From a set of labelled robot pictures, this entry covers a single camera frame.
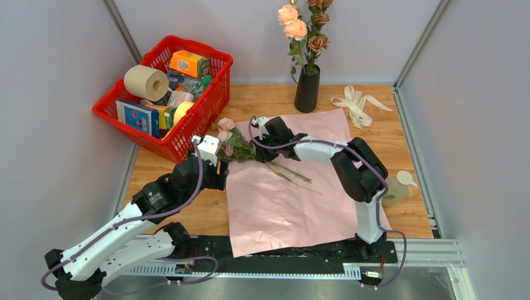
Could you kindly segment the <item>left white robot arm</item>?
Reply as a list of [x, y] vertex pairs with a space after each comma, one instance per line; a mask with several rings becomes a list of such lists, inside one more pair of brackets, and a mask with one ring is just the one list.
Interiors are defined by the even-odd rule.
[[190, 235], [170, 222], [148, 240], [128, 246], [137, 235], [177, 214], [203, 189], [224, 190], [229, 161], [212, 163], [188, 156], [171, 173], [147, 183], [130, 203], [89, 238], [67, 249], [52, 249], [44, 258], [48, 271], [41, 284], [62, 299], [92, 299], [121, 274], [153, 259], [183, 259], [191, 251]]

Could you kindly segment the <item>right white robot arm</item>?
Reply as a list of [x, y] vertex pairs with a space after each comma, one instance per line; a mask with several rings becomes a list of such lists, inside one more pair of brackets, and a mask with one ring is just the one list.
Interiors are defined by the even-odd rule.
[[333, 142], [305, 133], [293, 134], [281, 117], [253, 116], [248, 128], [259, 131], [251, 139], [257, 160], [262, 163], [283, 156], [334, 168], [345, 193], [355, 202], [357, 255], [370, 262], [381, 254], [387, 234], [381, 225], [380, 200], [388, 191], [388, 171], [365, 140], [356, 137]]

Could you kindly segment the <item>peach rose stem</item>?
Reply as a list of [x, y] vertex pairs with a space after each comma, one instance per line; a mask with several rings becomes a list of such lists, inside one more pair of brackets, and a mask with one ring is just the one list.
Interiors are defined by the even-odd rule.
[[308, 29], [306, 23], [301, 19], [299, 8], [296, 6], [297, 1], [288, 1], [277, 11], [277, 21], [282, 27], [283, 33], [290, 40], [288, 56], [291, 57], [290, 75], [295, 83], [297, 67], [304, 70], [303, 45], [306, 40]]

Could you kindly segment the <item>cream ribbon with gold print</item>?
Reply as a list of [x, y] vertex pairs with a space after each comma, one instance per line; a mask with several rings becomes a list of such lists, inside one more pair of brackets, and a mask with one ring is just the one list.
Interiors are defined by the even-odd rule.
[[372, 95], [363, 94], [361, 91], [355, 90], [352, 85], [344, 87], [343, 97], [331, 97], [329, 102], [339, 108], [347, 108], [351, 122], [358, 129], [362, 129], [363, 126], [370, 127], [373, 124], [373, 118], [364, 112], [366, 103], [370, 103], [383, 111], [393, 111], [393, 109], [387, 107]]

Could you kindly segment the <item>brown rose stem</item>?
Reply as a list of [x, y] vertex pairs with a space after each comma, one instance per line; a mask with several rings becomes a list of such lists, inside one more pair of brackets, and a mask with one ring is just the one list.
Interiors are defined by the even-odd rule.
[[308, 22], [307, 42], [306, 42], [306, 66], [304, 71], [307, 75], [318, 73], [316, 61], [321, 55], [320, 52], [329, 46], [328, 37], [323, 34], [322, 28], [330, 21], [327, 10], [330, 8], [333, 0], [309, 0], [308, 8], [311, 13]]

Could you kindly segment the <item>purple flower bouquet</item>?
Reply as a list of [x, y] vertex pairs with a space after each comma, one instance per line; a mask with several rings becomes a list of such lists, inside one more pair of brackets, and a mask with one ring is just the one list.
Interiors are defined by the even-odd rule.
[[[219, 159], [227, 159], [229, 162], [237, 161], [239, 163], [244, 163], [246, 161], [257, 161], [256, 149], [253, 142], [249, 142], [244, 138], [243, 134], [236, 127], [235, 122], [232, 119], [224, 117], [217, 123], [212, 123], [211, 130], [217, 131], [217, 138], [221, 143], [220, 148], [217, 151], [217, 157]], [[295, 184], [295, 182], [289, 176], [285, 175], [281, 171], [275, 170], [273, 167], [281, 168], [283, 171], [287, 171], [291, 175], [294, 175], [306, 183], [312, 183], [312, 180], [308, 177], [277, 162], [266, 162], [265, 166], [275, 175], [283, 178], [289, 183]]]

